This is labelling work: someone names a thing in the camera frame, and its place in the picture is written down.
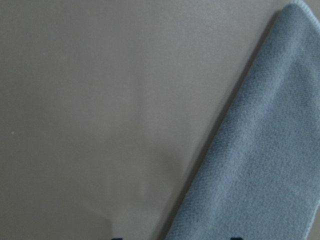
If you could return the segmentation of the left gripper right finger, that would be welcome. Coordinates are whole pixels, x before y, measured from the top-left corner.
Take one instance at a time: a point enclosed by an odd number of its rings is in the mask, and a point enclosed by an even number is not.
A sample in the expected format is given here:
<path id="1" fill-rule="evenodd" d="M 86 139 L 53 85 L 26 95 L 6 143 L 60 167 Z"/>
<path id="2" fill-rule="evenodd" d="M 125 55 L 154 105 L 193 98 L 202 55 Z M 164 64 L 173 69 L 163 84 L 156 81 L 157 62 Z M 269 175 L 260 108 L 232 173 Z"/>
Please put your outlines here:
<path id="1" fill-rule="evenodd" d="M 244 240 L 241 236 L 232 236 L 230 240 Z"/>

